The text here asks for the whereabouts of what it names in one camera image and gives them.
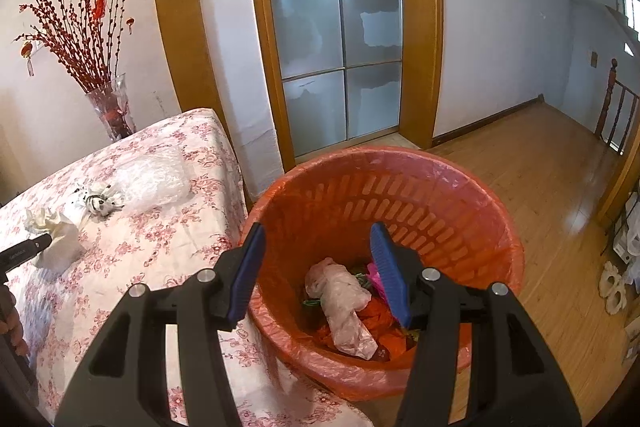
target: white plastic bag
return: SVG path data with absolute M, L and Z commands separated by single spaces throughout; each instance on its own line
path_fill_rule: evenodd
M 633 261 L 629 263 L 624 275 L 622 276 L 622 282 L 625 284 L 636 284 L 636 292 L 640 294 L 640 257 L 632 258 Z
M 327 257 L 314 264 L 305 277 L 306 293 L 320 299 L 337 349 L 370 360 L 378 343 L 356 315 L 371 300 L 371 293 L 341 264 Z
M 635 257 L 640 255 L 640 203 L 636 203 L 637 199 L 638 195 L 633 193 L 626 202 L 626 211 L 629 213 L 626 218 L 629 225 L 626 232 L 626 251 Z
M 127 212 L 146 212 L 154 206 L 184 200 L 191 190 L 182 152 L 177 147 L 125 163 L 116 169 L 113 183 L 120 190 Z

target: doorway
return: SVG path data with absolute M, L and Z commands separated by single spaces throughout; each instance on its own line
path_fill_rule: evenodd
M 399 131 L 427 148 L 442 0 L 254 0 L 285 170 Z

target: bed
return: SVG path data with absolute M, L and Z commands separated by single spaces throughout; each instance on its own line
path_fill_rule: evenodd
M 26 209 L 64 209 L 78 184 L 107 182 L 124 162 L 167 147 L 178 147 L 188 166 L 191 194 L 186 201 L 90 220 L 80 235 L 86 253 L 62 276 L 31 263 L 8 274 L 31 347 L 38 408 L 49 420 L 92 338 L 128 286 L 181 284 L 237 243 L 246 219 L 242 177 L 215 113 L 196 109 L 78 160 L 0 208 L 2 250 L 30 237 L 24 229 Z M 359 410 L 276 359 L 250 319 L 232 333 L 221 332 L 220 340 L 243 425 L 371 425 Z M 175 331 L 168 334 L 167 379 L 172 419 L 186 424 Z

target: sliding door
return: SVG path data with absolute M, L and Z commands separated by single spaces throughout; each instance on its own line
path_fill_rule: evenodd
M 398 129 L 402 0 L 270 0 L 294 156 Z

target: white slipper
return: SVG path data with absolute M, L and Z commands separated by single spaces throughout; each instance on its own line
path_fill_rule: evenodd
M 600 276 L 600 284 L 598 285 L 600 297 L 603 299 L 609 297 L 613 293 L 613 290 L 620 284 L 621 280 L 622 277 L 620 277 L 618 269 L 613 266 L 610 261 L 607 261 L 604 264 L 604 269 Z
M 619 283 L 607 297 L 605 309 L 609 315 L 615 315 L 626 307 L 626 289 L 624 283 Z

